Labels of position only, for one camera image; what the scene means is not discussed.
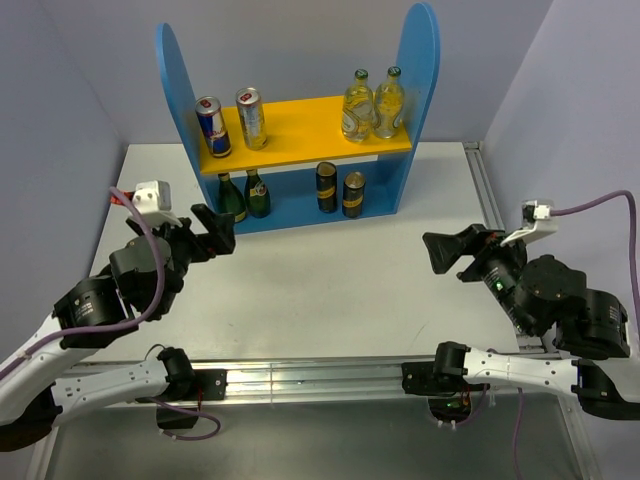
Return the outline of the black gold can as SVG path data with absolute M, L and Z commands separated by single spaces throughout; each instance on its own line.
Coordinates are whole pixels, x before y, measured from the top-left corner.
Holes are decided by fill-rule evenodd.
M 347 218 L 362 214 L 366 178 L 360 171 L 349 172 L 343 182 L 342 213 Z

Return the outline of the black yellow can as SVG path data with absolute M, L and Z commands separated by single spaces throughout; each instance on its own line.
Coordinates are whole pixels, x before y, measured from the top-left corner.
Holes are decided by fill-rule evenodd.
M 316 167 L 316 198 L 323 213 L 337 210 L 337 168 L 331 162 L 320 162 Z

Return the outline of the blue silver Red Bull can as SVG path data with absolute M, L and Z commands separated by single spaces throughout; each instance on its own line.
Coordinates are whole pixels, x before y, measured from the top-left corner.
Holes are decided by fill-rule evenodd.
M 212 96 L 201 97 L 196 101 L 195 112 L 210 155 L 229 155 L 232 147 L 220 101 Z

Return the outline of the clear yellow glass bottle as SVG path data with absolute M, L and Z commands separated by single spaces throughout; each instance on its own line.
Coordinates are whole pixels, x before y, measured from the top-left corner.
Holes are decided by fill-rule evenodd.
M 400 77 L 401 69 L 391 66 L 387 70 L 386 79 L 376 89 L 373 133 L 378 138 L 389 139 L 398 133 L 405 97 Z

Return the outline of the clear bottle green cap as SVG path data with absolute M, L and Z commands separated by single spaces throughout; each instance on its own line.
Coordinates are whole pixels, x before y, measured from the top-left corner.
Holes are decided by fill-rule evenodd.
M 341 130 L 343 136 L 352 142 L 368 138 L 373 123 L 373 92 L 368 85 L 368 72 L 357 69 L 353 82 L 343 96 Z

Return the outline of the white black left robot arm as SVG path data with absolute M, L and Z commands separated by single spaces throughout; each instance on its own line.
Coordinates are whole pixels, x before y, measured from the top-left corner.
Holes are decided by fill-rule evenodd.
M 58 300 L 40 329 L 1 365 L 1 449 L 31 446 L 54 427 L 120 402 L 181 401 L 198 389 L 196 373 L 181 348 L 165 347 L 151 358 L 90 377 L 64 378 L 68 369 L 136 332 L 139 313 L 156 321 L 169 312 L 190 265 L 231 254 L 234 219 L 204 204 L 188 218 L 143 229 L 127 221 L 135 238 L 114 251 L 95 276 Z

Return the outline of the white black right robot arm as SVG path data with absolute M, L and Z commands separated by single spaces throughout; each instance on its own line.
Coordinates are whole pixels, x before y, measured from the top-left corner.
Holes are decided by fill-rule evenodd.
M 615 295 L 589 288 L 584 272 L 552 255 L 529 259 L 523 239 L 481 224 L 457 234 L 426 233 L 423 242 L 437 275 L 471 257 L 457 279 L 484 283 L 518 332 L 543 337 L 553 330 L 554 347 L 568 356 L 545 362 L 442 342 L 419 377 L 419 394 L 458 393 L 473 384 L 534 386 L 576 397 L 595 417 L 638 420 L 639 356 Z

